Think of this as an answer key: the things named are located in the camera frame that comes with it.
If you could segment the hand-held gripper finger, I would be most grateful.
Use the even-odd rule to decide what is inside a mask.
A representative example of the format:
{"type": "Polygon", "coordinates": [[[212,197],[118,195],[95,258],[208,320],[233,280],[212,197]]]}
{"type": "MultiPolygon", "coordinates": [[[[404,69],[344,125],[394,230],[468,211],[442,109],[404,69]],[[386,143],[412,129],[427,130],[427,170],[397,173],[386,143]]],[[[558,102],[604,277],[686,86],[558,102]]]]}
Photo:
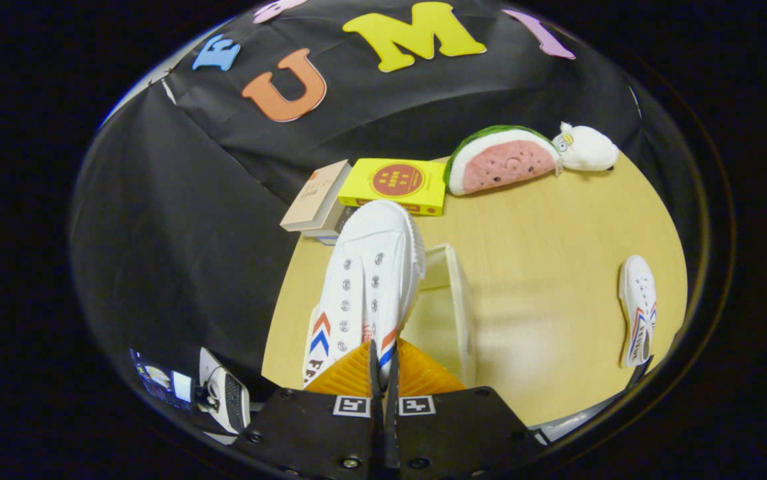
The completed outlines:
{"type": "Polygon", "coordinates": [[[539,453],[527,428],[490,387],[404,395],[402,347],[393,350],[383,414],[383,465],[401,479],[500,479],[539,453]]]}
{"type": "Polygon", "coordinates": [[[384,411],[375,341],[363,350],[369,394],[279,389],[232,443],[234,452],[280,479],[370,479],[384,466],[384,411]]]}

